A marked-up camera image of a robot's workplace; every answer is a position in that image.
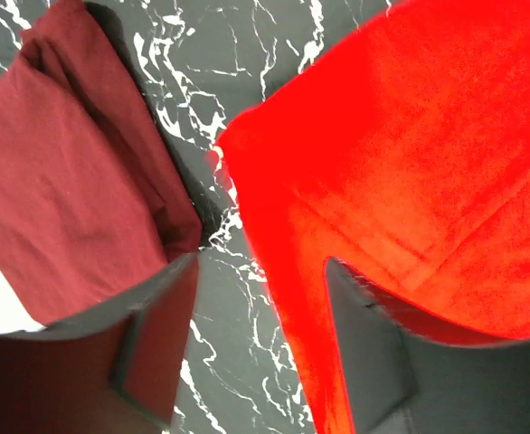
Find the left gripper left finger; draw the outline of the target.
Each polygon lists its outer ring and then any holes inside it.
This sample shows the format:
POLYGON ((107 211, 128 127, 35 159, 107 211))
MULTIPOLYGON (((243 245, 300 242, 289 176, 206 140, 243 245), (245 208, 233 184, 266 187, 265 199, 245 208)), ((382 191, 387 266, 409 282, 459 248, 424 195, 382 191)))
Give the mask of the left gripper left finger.
POLYGON ((0 433, 168 429, 198 272, 188 253, 42 331, 0 335, 0 433))

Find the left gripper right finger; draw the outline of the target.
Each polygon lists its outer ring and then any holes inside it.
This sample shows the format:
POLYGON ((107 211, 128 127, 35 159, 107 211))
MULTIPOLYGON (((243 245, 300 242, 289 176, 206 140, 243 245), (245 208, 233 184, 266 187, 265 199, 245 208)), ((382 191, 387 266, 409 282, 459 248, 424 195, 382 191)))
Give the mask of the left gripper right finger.
POLYGON ((484 335, 326 265, 358 433, 530 433, 530 339, 484 335))

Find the bright red t-shirt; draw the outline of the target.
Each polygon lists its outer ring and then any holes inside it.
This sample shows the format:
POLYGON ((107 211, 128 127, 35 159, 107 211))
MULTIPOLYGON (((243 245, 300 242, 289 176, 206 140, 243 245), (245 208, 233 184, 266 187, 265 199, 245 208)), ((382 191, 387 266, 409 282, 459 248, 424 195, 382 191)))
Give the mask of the bright red t-shirt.
POLYGON ((530 1, 405 1, 219 136, 316 430, 358 433, 326 265, 530 339, 530 1))

